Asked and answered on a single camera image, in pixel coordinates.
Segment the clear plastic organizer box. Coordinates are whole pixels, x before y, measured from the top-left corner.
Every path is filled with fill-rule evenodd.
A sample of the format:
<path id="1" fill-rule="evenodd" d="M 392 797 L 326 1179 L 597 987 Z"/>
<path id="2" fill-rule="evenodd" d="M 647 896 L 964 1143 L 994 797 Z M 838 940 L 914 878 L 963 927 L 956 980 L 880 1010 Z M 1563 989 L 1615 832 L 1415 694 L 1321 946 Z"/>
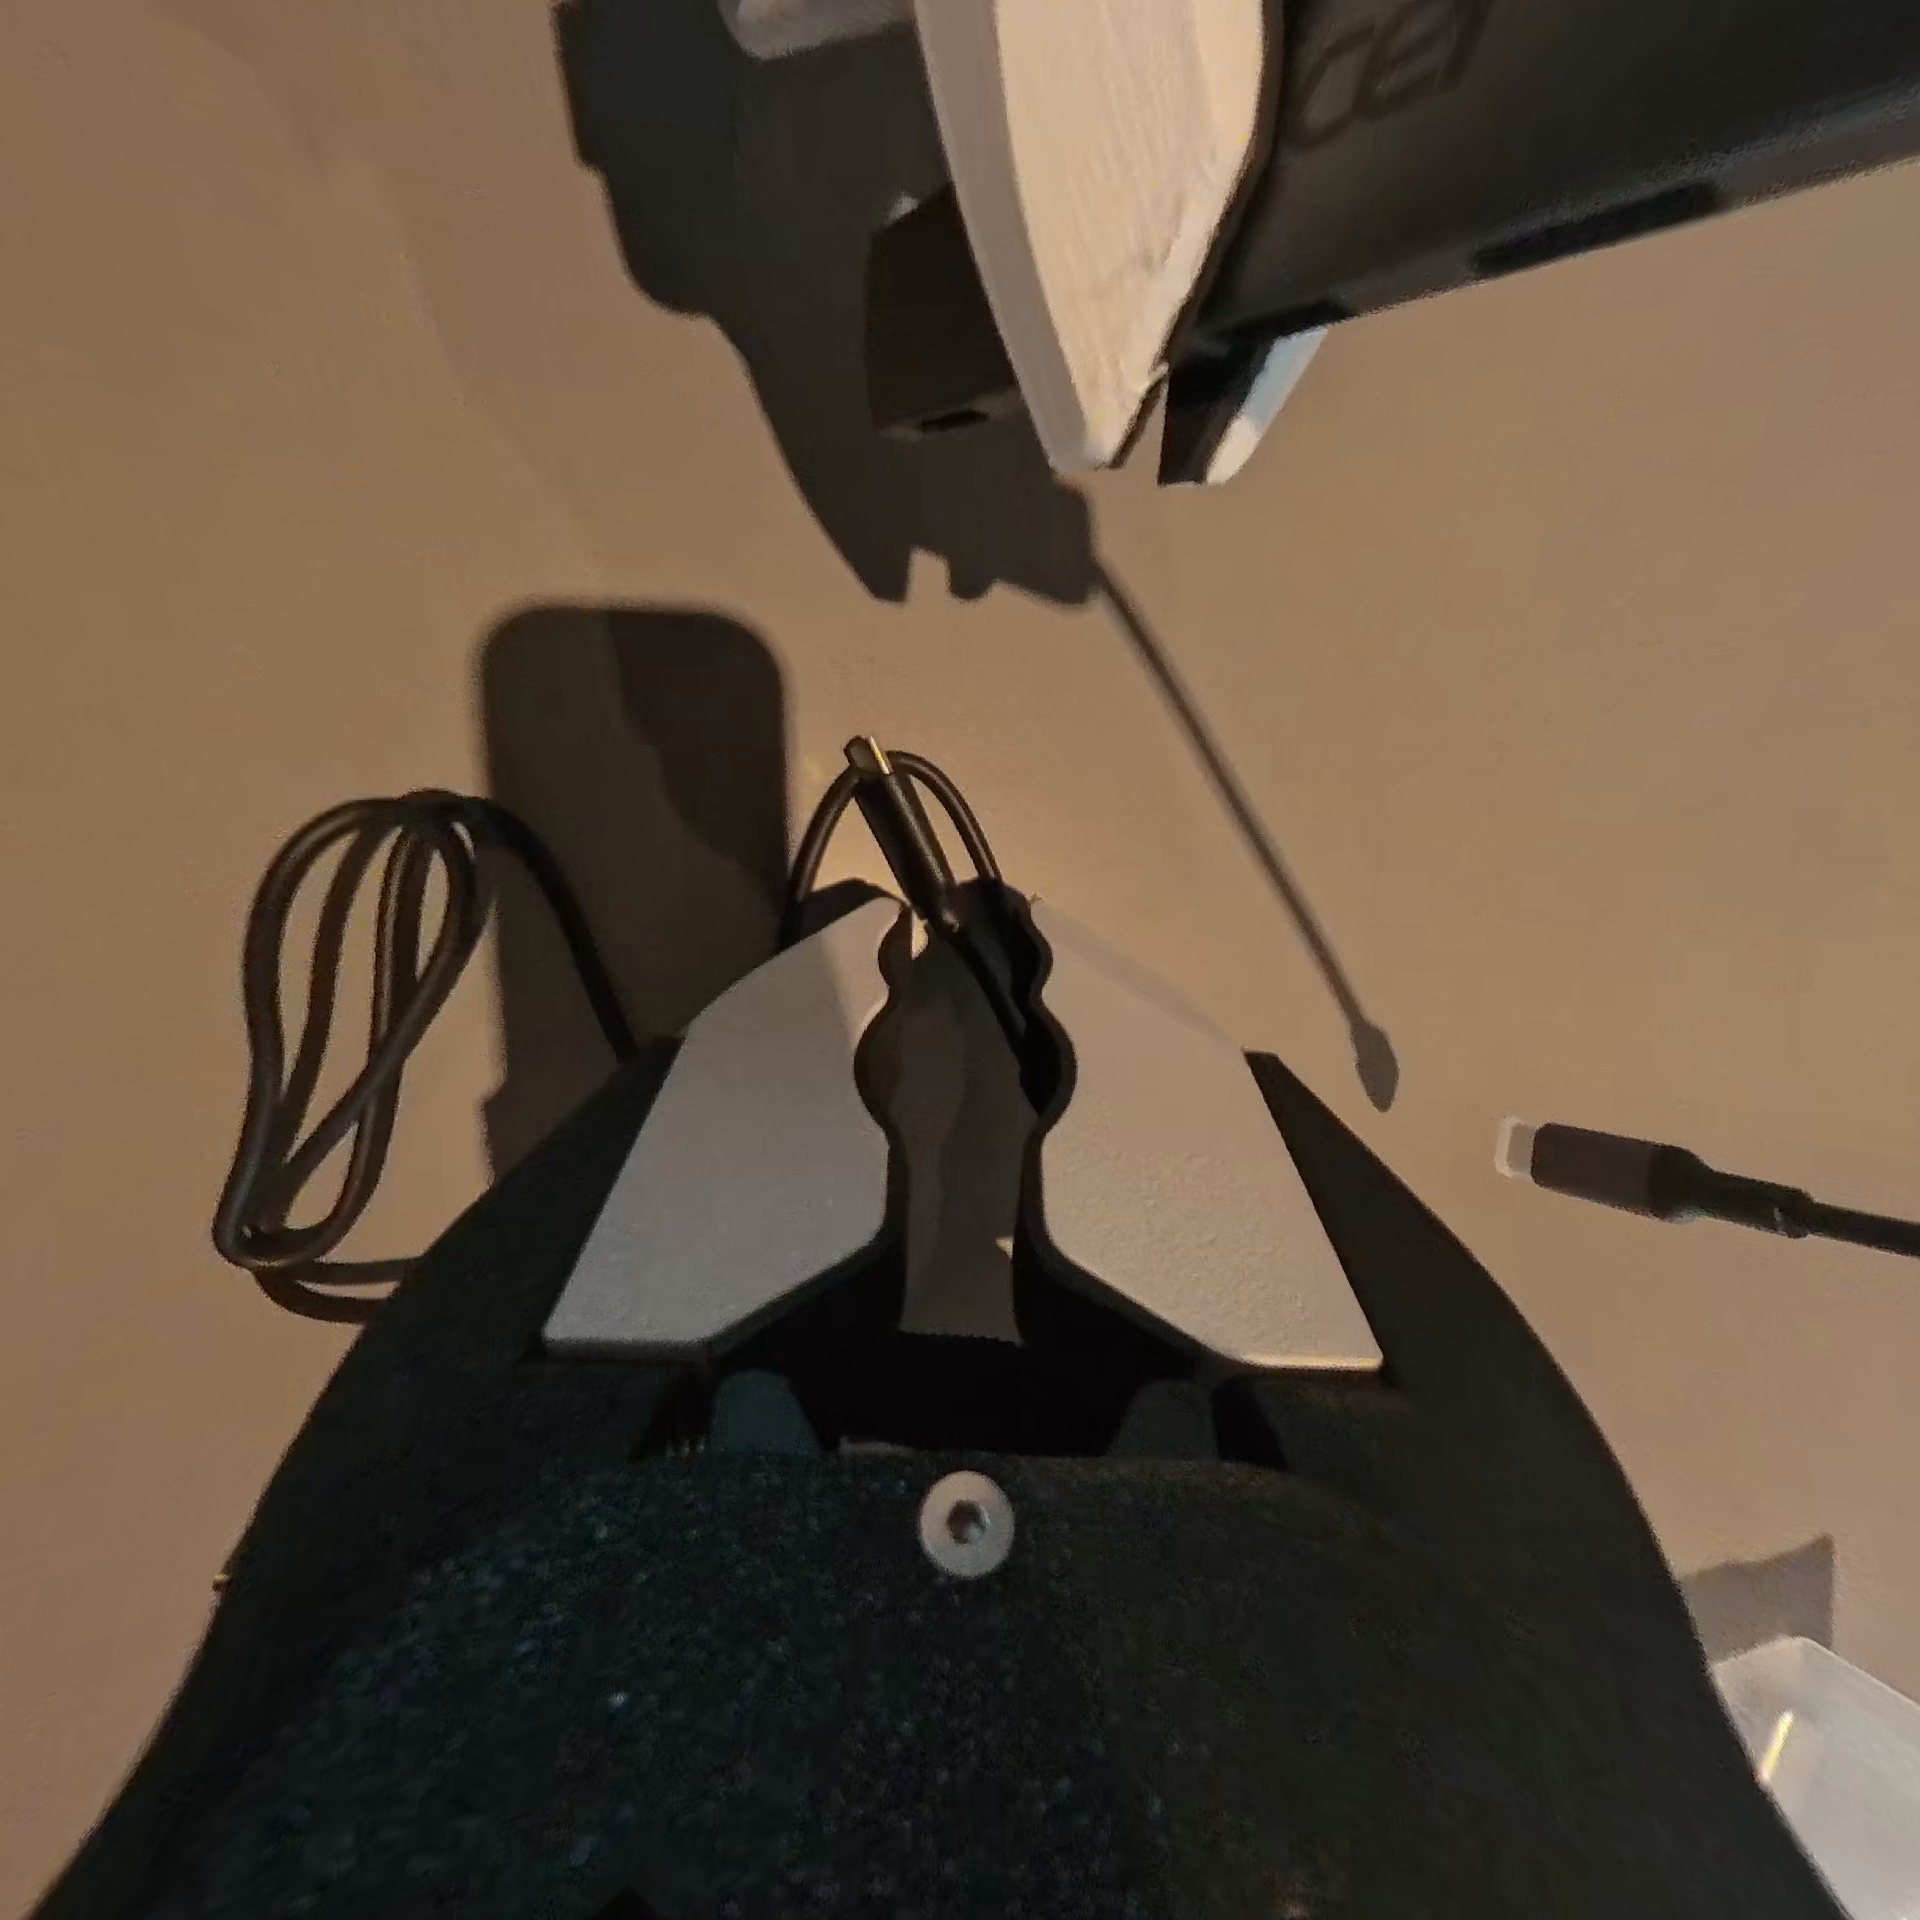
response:
<path id="1" fill-rule="evenodd" d="M 1918 1704 L 1811 1639 L 1711 1667 L 1757 1781 L 1849 1915 L 1918 1915 Z"/>

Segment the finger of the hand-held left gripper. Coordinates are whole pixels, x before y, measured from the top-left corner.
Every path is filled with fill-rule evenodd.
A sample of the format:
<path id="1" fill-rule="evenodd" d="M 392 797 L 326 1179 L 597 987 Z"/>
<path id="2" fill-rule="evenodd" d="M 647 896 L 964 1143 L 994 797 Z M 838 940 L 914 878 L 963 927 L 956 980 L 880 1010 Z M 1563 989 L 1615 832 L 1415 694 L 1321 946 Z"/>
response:
<path id="1" fill-rule="evenodd" d="M 1308 373 L 1331 320 L 1207 326 L 1182 320 L 1166 346 L 1162 487 L 1216 487 L 1253 456 Z"/>
<path id="2" fill-rule="evenodd" d="M 910 27 L 1016 396 L 1056 472 L 1125 456 L 1260 170 L 1276 4 L 721 4 L 757 61 Z"/>

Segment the grey usb hub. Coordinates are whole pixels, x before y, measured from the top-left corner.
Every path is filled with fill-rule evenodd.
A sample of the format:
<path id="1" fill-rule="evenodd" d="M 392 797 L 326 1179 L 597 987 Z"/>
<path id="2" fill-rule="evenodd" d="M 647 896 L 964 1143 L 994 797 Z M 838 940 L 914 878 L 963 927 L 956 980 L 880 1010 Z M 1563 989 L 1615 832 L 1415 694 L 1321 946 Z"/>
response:
<path id="1" fill-rule="evenodd" d="M 1279 4 L 1189 320 L 1336 326 L 1915 154 L 1918 4 Z M 863 383 L 898 437 L 1028 414 L 953 180 L 871 241 Z"/>

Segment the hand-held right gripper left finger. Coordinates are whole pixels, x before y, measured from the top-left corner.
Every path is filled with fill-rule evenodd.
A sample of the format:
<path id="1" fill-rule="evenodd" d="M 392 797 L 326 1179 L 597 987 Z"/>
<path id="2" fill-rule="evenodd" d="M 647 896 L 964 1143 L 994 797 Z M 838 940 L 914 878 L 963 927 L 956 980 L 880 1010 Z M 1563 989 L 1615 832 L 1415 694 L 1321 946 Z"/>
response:
<path id="1" fill-rule="evenodd" d="M 822 1438 L 904 1316 L 904 1199 L 862 1048 L 904 901 L 857 901 L 721 989 L 674 1062 L 540 1327 L 540 1352 L 778 1379 Z"/>

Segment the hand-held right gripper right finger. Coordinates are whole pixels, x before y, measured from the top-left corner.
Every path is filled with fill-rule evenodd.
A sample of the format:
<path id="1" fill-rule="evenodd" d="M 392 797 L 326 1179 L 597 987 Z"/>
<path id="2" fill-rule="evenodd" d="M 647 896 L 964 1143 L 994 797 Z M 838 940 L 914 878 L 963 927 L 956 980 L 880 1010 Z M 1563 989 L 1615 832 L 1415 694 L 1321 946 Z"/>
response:
<path id="1" fill-rule="evenodd" d="M 1162 1381 L 1380 1385 L 1380 1334 L 1250 1054 L 1060 904 L 1028 927 L 1028 1352 L 1115 1415 Z"/>

